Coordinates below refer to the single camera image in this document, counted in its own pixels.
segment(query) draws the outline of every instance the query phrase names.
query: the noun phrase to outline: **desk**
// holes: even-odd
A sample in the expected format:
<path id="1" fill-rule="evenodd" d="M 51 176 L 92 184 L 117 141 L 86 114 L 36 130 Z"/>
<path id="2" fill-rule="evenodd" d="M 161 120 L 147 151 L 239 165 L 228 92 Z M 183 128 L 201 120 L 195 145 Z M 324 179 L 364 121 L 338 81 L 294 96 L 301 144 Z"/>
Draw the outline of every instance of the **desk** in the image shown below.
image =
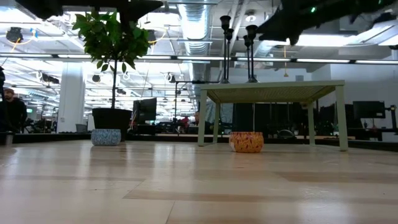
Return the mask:
<path id="1" fill-rule="evenodd" d="M 277 82 L 277 83 L 242 83 L 199 85 L 200 101 L 206 102 L 209 97 L 216 103 L 215 121 L 220 118 L 222 103 L 277 103 L 299 102 L 308 105 L 308 128 L 310 145 L 315 145 L 315 128 L 313 120 L 313 102 L 335 91 L 340 134 L 340 150 L 347 151 L 348 137 L 346 112 L 344 105 L 344 80 L 310 81 L 310 82 Z M 206 103 L 200 104 L 200 111 L 206 111 Z M 200 120 L 205 120 L 206 113 L 200 113 Z M 217 142 L 218 122 L 215 122 L 213 142 Z M 204 146 L 205 123 L 199 123 L 198 145 Z"/>

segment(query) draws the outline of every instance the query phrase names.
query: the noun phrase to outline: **black planter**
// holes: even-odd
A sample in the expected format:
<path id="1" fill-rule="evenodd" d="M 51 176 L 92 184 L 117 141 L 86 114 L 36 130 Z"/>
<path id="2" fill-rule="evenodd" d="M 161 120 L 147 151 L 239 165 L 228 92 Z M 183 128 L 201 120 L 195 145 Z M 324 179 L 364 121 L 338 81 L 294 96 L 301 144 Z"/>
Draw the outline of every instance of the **black planter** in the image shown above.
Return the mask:
<path id="1" fill-rule="evenodd" d="M 93 109 L 95 129 L 120 129 L 121 141 L 126 139 L 132 111 L 111 108 Z"/>

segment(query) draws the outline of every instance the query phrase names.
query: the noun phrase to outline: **orange patterned stool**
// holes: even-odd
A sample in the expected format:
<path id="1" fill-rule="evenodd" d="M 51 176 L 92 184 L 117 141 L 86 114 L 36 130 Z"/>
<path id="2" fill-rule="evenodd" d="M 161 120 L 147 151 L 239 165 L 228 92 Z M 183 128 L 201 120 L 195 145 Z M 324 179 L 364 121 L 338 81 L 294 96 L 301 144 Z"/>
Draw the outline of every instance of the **orange patterned stool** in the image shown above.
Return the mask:
<path id="1" fill-rule="evenodd" d="M 262 133 L 257 132 L 232 132 L 229 145 L 234 152 L 259 153 L 264 145 L 264 138 Z"/>

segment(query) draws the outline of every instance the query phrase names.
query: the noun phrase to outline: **wooden floor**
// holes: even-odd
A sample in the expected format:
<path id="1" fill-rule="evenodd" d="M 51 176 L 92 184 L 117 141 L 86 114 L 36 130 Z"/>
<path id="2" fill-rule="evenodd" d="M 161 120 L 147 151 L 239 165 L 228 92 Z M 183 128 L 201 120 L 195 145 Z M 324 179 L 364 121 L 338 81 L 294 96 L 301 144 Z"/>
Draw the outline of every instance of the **wooden floor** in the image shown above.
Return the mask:
<path id="1" fill-rule="evenodd" d="M 3 224 L 398 223 L 398 154 L 89 141 L 0 148 Z"/>

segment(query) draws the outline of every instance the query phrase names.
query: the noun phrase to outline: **pillar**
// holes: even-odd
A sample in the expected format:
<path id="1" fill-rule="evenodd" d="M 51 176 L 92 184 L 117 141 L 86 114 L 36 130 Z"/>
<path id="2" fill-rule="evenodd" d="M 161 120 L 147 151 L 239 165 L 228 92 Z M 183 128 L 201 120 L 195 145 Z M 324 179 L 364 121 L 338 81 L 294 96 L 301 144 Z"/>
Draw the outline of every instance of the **pillar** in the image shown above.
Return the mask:
<path id="1" fill-rule="evenodd" d="M 83 124 L 86 76 L 82 63 L 64 62 L 61 79 L 57 132 L 76 132 Z"/>

